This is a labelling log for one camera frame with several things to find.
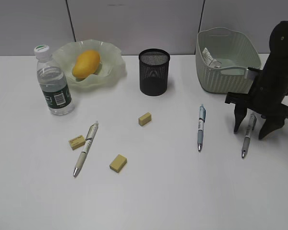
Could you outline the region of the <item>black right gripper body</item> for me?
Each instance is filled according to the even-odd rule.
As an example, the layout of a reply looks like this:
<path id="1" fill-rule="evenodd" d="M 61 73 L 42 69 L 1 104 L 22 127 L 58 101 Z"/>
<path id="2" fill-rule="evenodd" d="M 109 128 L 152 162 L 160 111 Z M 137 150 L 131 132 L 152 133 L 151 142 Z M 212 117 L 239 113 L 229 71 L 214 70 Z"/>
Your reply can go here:
<path id="1" fill-rule="evenodd" d="M 268 108 L 267 105 L 255 105 L 251 101 L 251 96 L 246 93 L 233 93 L 228 92 L 226 95 L 225 103 L 230 104 L 242 104 L 264 117 L 266 119 L 268 116 L 283 116 L 288 119 L 288 106 L 284 104 L 275 104 L 273 107 Z"/>

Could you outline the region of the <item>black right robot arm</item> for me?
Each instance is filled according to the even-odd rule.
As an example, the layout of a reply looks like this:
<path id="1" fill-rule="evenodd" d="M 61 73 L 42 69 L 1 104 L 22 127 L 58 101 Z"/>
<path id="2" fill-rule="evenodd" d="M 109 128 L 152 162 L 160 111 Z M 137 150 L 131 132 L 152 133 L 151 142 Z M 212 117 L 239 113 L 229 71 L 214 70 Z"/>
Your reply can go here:
<path id="1" fill-rule="evenodd" d="M 269 48 L 270 54 L 263 69 L 249 69 L 255 73 L 249 92 L 228 92 L 225 99 L 227 104 L 235 104 L 234 132 L 238 131 L 248 109 L 265 119 L 259 139 L 282 128 L 288 119 L 288 106 L 282 104 L 288 94 L 288 20 L 281 21 L 273 29 Z"/>

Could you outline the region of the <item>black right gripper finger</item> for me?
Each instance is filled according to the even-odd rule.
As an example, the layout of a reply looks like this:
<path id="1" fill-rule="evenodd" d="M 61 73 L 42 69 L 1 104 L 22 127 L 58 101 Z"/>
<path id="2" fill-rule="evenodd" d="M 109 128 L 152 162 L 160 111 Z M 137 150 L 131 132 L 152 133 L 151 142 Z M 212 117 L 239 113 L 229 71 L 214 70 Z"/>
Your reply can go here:
<path id="1" fill-rule="evenodd" d="M 264 122 L 258 139 L 261 140 L 266 137 L 268 134 L 282 128 L 285 124 L 285 117 L 283 116 L 268 116 Z"/>
<path id="2" fill-rule="evenodd" d="M 235 125 L 234 125 L 234 133 L 237 133 L 242 121 L 244 120 L 247 114 L 247 107 L 242 104 L 236 104 L 234 108 L 234 116 L 235 116 Z"/>

